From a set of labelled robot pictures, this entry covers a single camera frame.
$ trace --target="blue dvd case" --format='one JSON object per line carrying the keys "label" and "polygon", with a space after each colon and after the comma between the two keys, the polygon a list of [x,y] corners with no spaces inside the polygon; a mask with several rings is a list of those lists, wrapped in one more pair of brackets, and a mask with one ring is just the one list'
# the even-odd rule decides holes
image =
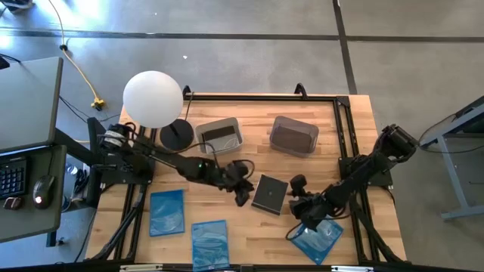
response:
{"label": "blue dvd case", "polygon": [[333,220],[323,220],[316,229],[318,232],[310,230],[302,224],[296,232],[296,236],[299,236],[291,240],[291,242],[301,249],[313,262],[321,265],[343,233],[343,228]]}
{"label": "blue dvd case", "polygon": [[230,267],[225,220],[191,225],[193,271]]}
{"label": "blue dvd case", "polygon": [[184,232],[183,190],[152,193],[150,196],[150,236]]}

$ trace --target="wooden tabletop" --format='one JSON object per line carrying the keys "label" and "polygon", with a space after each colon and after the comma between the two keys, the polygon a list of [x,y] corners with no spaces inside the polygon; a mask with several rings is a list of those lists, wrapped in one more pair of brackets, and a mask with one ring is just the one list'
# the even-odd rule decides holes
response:
{"label": "wooden tabletop", "polygon": [[[367,95],[350,95],[352,117],[360,153],[371,152],[377,130]],[[181,117],[185,117],[186,106]],[[305,159],[280,153],[269,146],[269,135],[276,116],[286,116],[319,127],[315,152]],[[251,159],[256,164],[250,181],[256,186],[261,174],[289,182],[294,175],[304,174],[307,190],[322,191],[340,179],[337,159],[340,148],[334,121],[333,106],[328,102],[308,101],[192,101],[188,121],[197,125],[227,117],[237,117],[244,144],[240,151],[218,156],[221,165],[234,159]],[[120,123],[131,122],[123,109]],[[203,156],[197,148],[183,153]],[[185,191],[185,233],[150,237],[150,194],[167,190]],[[89,238],[86,258],[98,253],[117,229],[123,210],[126,185],[114,185],[103,193]],[[215,187],[187,182],[174,169],[160,163],[155,178],[148,188],[143,220],[138,240],[137,263],[191,263],[191,225],[197,222],[225,219],[228,229],[228,247],[232,264],[314,264],[291,242],[284,239],[286,232],[299,222],[291,215],[286,196],[282,215],[276,216],[250,205],[237,207],[233,193]],[[400,258],[405,250],[400,235],[396,211],[389,194],[380,189],[368,189],[374,226],[385,242]],[[339,220],[344,231],[323,264],[357,264],[351,219]],[[124,254],[127,253],[132,226],[128,229]],[[369,256],[368,237],[362,231],[365,251]]]}

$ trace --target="computer mouse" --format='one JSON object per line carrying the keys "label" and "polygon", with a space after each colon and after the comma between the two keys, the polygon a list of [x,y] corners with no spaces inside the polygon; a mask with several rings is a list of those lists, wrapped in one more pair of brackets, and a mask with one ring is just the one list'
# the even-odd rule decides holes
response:
{"label": "computer mouse", "polygon": [[33,187],[33,205],[37,209],[46,209],[52,202],[52,187],[55,177],[50,175],[42,176]]}

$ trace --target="lamp base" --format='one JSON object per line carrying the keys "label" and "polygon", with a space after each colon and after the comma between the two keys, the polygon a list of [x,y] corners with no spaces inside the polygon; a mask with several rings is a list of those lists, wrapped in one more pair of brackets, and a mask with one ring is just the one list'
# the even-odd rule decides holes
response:
{"label": "lamp base", "polygon": [[176,119],[170,125],[161,128],[160,141],[164,147],[173,151],[180,151],[190,146],[194,140],[194,130],[190,123],[183,119]]}

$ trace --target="concrete floor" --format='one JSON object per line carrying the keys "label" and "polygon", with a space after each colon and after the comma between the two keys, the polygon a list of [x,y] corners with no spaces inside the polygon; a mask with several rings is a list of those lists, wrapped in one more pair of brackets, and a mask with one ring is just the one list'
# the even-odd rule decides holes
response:
{"label": "concrete floor", "polygon": [[[53,2],[65,29],[94,31],[100,37],[102,32],[338,34],[331,0]],[[484,36],[484,2],[479,0],[340,0],[340,4],[349,36]],[[59,28],[47,1],[37,1],[23,14],[6,11],[0,17],[0,30]],[[60,43],[58,37],[0,36],[0,52],[21,60],[61,56]],[[75,37],[67,44],[109,108],[102,113],[90,109],[92,95],[68,62],[61,94],[99,118],[119,112],[125,83],[143,70],[166,72],[194,91],[290,93],[302,82],[312,94],[349,93],[339,41]],[[348,47],[357,91],[371,96],[378,128],[396,123],[418,138],[483,94],[482,42],[349,42]],[[64,105],[57,126],[73,138],[87,138],[85,125]],[[419,151],[395,167],[392,176],[408,259],[415,264],[482,270],[484,216],[446,223],[440,218],[440,212],[458,207],[441,156]],[[59,233],[69,241],[66,246],[45,248],[45,235],[1,244],[0,267],[73,261],[91,212],[62,216]],[[33,253],[18,258],[14,250]]]}

